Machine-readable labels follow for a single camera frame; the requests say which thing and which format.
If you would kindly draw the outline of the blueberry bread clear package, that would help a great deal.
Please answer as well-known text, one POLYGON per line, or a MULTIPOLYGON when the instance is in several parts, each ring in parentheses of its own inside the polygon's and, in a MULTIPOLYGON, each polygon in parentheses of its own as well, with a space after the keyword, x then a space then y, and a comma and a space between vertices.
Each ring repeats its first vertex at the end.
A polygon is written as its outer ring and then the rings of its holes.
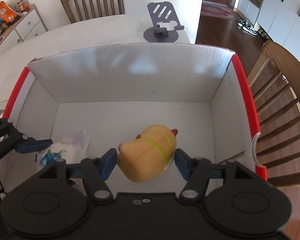
POLYGON ((89 142, 89 135, 85 129, 77 135, 63 137, 60 141, 37 153, 36 171, 58 159, 64 159, 67 164, 80 163, 82 159, 88 157, 89 142))

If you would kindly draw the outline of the red cardboard shoe box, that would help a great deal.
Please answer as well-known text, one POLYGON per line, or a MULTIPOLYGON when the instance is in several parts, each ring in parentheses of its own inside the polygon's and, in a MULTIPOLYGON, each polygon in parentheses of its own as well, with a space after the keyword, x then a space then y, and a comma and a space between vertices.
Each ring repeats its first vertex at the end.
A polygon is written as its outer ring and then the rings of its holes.
POLYGON ((89 157, 164 125, 191 157, 257 165, 253 98, 238 55, 225 48, 133 43, 42 57, 24 67, 4 116, 35 139, 87 133, 89 157))

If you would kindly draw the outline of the white drawer sideboard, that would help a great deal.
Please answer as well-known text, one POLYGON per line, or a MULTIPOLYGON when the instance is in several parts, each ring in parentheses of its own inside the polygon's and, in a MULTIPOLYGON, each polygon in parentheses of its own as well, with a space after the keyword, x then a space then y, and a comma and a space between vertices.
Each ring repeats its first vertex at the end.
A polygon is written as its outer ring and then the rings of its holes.
POLYGON ((45 32, 47 28, 36 6, 30 4, 30 10, 0 35, 0 55, 45 32))

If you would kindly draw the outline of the brown wooden chair right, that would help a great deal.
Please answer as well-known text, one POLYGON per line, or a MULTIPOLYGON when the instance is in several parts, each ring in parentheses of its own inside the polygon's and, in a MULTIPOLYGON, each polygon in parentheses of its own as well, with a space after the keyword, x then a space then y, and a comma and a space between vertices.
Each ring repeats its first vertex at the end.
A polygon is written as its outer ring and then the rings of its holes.
MULTIPOLYGON (((277 68, 275 74, 255 93, 253 96, 253 100, 257 101, 266 90, 280 77, 284 76, 286 78, 286 84, 278 90, 271 98, 269 98, 266 102, 264 102, 257 109, 257 115, 261 115, 264 111, 266 111, 274 102, 276 102, 281 96, 283 96, 287 91, 292 91, 294 99, 288 104, 284 105, 280 109, 278 109, 275 113, 268 116, 265 120, 260 123, 261 127, 265 127, 281 116, 290 111, 293 107, 299 105, 300 106, 300 61, 298 61, 294 55, 292 55, 286 48, 281 46, 280 44, 268 40, 262 47, 259 57, 257 58, 253 68, 251 69, 249 75, 247 76, 247 80, 249 86, 252 86, 257 78, 260 76, 264 68, 267 66, 269 62, 272 62, 274 66, 277 68)), ((300 122, 300 114, 288 121, 285 124, 275 128, 271 132, 262 135, 257 139, 258 143, 268 141, 287 131, 288 129, 295 126, 300 122)), ((266 164, 261 164, 259 162, 259 157, 264 157, 266 155, 270 155, 272 153, 278 152, 289 145, 300 140, 300 133, 295 135, 283 142, 280 142, 274 146, 271 146, 267 149, 262 150, 261 152, 254 153, 253 158, 256 162, 256 170, 261 173, 266 173, 268 169, 279 167, 284 164, 290 163, 296 159, 300 159, 300 152, 290 154, 288 156, 276 159, 274 161, 270 161, 266 164)))

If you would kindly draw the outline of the brown wooden chair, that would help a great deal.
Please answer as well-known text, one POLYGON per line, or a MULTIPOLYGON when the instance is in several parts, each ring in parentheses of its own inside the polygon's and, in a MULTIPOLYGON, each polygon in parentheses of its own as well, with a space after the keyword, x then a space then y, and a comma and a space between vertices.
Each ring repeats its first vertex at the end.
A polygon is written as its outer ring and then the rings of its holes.
POLYGON ((61 0, 71 23, 125 14, 123 0, 61 0))
MULTIPOLYGON (((300 106, 300 61, 298 61, 294 55, 292 55, 286 48, 281 46, 280 44, 268 40, 262 47, 259 57, 257 58, 253 68, 251 69, 249 75, 247 76, 247 80, 249 86, 252 86, 257 78, 260 76, 264 68, 267 66, 269 62, 272 62, 274 66, 277 68, 275 74, 255 93, 253 96, 253 100, 257 101, 266 90, 280 77, 284 76, 286 78, 286 84, 278 90, 271 98, 269 98, 266 102, 264 102, 257 109, 257 115, 261 115, 264 111, 266 111, 274 102, 276 102, 281 96, 283 96, 287 91, 292 91, 294 99, 288 104, 284 105, 280 109, 278 109, 275 113, 268 116, 265 120, 260 123, 261 127, 265 127, 281 116, 290 111, 293 107, 299 105, 300 106)), ((258 143, 268 141, 287 131, 288 129, 295 126, 300 122, 300 114, 288 121, 285 124, 275 128, 271 132, 262 135, 257 139, 258 143)), ((270 155, 272 153, 278 152, 289 145, 300 140, 300 133, 295 135, 283 142, 280 142, 274 146, 271 146, 267 149, 262 150, 261 152, 254 153, 253 158, 256 162, 256 170, 261 173, 266 173, 268 169, 279 167, 284 164, 290 163, 296 159, 300 159, 300 152, 290 154, 288 156, 276 159, 274 161, 270 161, 266 164, 261 164, 259 162, 259 157, 264 157, 266 155, 270 155)))

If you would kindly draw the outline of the orange snack bag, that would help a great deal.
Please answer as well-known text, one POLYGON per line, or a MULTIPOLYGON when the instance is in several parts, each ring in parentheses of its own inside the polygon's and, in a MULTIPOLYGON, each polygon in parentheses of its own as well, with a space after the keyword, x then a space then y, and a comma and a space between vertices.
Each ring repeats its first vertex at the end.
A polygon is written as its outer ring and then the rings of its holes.
POLYGON ((0 18, 6 23, 12 23, 17 14, 3 1, 0 1, 0 18))

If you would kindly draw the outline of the grey phone stand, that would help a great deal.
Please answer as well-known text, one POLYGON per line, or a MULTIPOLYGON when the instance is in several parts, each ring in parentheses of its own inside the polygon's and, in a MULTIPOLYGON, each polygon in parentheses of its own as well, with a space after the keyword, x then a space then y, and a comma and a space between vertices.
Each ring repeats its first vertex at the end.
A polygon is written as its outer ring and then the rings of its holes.
POLYGON ((171 2, 147 4, 153 26, 144 31, 143 37, 151 43, 173 43, 178 40, 179 30, 184 30, 171 2))

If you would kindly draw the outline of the sneakers on floor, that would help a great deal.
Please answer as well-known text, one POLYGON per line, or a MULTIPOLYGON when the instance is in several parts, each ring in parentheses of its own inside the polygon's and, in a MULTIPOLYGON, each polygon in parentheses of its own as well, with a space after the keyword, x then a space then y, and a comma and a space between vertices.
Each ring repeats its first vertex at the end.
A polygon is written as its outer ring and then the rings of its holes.
POLYGON ((258 32, 253 28, 253 26, 249 23, 248 20, 239 20, 237 24, 240 28, 242 28, 247 33, 254 36, 258 35, 258 32))

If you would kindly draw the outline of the red patterned door rug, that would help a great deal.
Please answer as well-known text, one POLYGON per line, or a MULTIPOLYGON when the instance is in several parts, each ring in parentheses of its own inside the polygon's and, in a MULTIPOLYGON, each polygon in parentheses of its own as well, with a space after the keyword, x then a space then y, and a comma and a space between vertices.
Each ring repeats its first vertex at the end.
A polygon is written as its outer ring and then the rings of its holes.
POLYGON ((239 21, 241 18, 227 5, 202 1, 201 15, 225 20, 239 21))

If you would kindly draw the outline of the brown wooden chair far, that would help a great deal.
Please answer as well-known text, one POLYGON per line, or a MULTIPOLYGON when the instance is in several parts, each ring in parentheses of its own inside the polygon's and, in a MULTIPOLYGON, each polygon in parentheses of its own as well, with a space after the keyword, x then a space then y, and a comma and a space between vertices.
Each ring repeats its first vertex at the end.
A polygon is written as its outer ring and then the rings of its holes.
POLYGON ((71 23, 125 14, 123 0, 61 0, 71 23))

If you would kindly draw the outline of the white wall cabinet unit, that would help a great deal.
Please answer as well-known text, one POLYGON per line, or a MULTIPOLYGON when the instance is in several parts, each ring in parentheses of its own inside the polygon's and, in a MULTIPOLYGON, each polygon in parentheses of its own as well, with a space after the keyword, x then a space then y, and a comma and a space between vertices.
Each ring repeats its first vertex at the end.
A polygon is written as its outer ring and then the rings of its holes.
POLYGON ((300 61, 300 0, 239 0, 237 12, 300 61))

